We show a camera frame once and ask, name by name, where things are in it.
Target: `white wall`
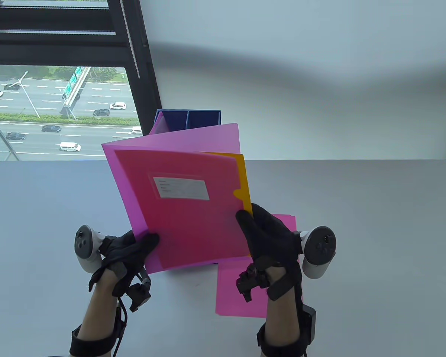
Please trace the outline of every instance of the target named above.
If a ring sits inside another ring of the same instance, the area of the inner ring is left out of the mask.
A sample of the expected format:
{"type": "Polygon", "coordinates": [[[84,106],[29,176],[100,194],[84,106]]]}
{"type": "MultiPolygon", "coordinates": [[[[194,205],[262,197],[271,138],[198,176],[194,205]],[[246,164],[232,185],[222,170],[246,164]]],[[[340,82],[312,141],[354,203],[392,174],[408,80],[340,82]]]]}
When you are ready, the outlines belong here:
{"type": "Polygon", "coordinates": [[[141,3],[162,106],[247,158],[446,158],[446,0],[141,3]]]}
{"type": "Polygon", "coordinates": [[[204,70],[157,70],[167,109],[221,109],[248,159],[446,158],[446,92],[344,100],[204,70]]]}

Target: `road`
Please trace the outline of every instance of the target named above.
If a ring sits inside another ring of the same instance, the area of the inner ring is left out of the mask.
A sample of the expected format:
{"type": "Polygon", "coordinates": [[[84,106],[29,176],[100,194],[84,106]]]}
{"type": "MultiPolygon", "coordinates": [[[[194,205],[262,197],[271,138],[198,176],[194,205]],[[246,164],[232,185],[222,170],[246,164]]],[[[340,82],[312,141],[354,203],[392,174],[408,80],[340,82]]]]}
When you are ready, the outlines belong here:
{"type": "MultiPolygon", "coordinates": [[[[0,90],[3,86],[14,81],[0,81],[0,90]]],[[[63,108],[62,90],[67,81],[62,80],[32,80],[24,79],[23,87],[28,93],[31,102],[38,114],[59,115],[63,108]]],[[[109,104],[125,102],[126,110],[111,110],[111,117],[136,118],[135,104],[127,83],[92,83],[87,82],[82,87],[81,97],[72,108],[75,116],[92,116],[95,109],[109,109],[109,104]]],[[[25,91],[6,90],[0,98],[0,113],[35,114],[35,111],[26,97],[25,91]]]]}
{"type": "MultiPolygon", "coordinates": [[[[101,144],[135,138],[129,126],[77,126],[60,125],[60,133],[41,131],[42,124],[0,122],[4,134],[20,132],[26,134],[23,141],[9,141],[20,160],[105,160],[101,144]],[[76,142],[82,146],[79,152],[63,152],[62,141],[76,142]]],[[[7,147],[0,140],[0,161],[8,155],[7,147]]]]}

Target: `yellow folder tab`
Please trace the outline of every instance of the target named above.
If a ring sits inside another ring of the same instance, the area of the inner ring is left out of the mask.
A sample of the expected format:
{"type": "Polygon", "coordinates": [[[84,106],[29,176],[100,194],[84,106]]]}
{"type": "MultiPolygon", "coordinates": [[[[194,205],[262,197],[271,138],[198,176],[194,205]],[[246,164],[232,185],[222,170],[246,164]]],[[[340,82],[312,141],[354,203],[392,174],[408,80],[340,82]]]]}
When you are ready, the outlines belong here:
{"type": "Polygon", "coordinates": [[[226,154],[220,152],[208,152],[208,154],[229,156],[230,158],[236,159],[236,164],[238,165],[238,171],[240,173],[241,188],[235,190],[233,192],[233,195],[235,195],[237,199],[240,199],[243,202],[243,208],[245,209],[245,211],[248,211],[252,215],[250,187],[248,184],[248,177],[246,175],[245,157],[242,154],[226,154]]]}

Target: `glove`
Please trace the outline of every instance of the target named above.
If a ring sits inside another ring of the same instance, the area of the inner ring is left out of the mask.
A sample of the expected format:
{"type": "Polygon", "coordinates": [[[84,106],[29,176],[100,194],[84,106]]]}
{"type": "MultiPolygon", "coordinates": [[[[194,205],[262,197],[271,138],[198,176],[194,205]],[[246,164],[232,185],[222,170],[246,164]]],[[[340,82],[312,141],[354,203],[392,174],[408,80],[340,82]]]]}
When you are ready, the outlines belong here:
{"type": "Polygon", "coordinates": [[[296,299],[302,297],[303,275],[298,262],[301,240],[284,223],[271,213],[252,203],[253,216],[247,211],[236,213],[236,220],[243,231],[254,266],[257,270],[284,267],[286,275],[269,287],[268,296],[276,300],[292,287],[296,299]]]}
{"type": "Polygon", "coordinates": [[[112,295],[120,298],[129,289],[134,277],[142,270],[145,259],[159,244],[158,234],[149,233],[139,242],[135,241],[133,231],[128,231],[121,237],[106,237],[99,247],[99,253],[104,256],[101,267],[89,280],[89,292],[101,279],[105,269],[112,270],[119,281],[112,295]]]}

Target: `window frame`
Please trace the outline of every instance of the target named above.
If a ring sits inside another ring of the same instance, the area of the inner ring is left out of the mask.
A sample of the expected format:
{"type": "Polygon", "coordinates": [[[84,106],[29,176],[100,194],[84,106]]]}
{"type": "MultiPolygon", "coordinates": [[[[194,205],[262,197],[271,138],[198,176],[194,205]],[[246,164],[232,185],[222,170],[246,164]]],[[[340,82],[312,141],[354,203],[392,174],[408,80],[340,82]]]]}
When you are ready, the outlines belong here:
{"type": "Polygon", "coordinates": [[[140,2],[107,5],[0,5],[0,65],[123,67],[146,135],[162,104],[140,2]]]}

